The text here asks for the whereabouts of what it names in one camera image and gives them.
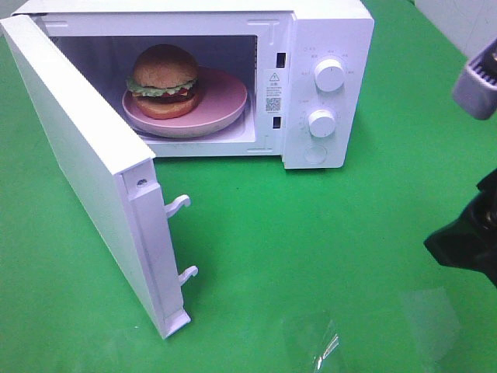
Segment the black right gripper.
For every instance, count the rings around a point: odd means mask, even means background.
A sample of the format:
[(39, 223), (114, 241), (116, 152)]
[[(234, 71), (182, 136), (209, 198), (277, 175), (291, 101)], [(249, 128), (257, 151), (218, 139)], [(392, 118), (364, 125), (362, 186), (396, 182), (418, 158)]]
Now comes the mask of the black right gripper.
[(478, 184), (468, 219), (429, 235), (424, 245), (438, 264), (483, 273), (496, 286), (496, 169)]

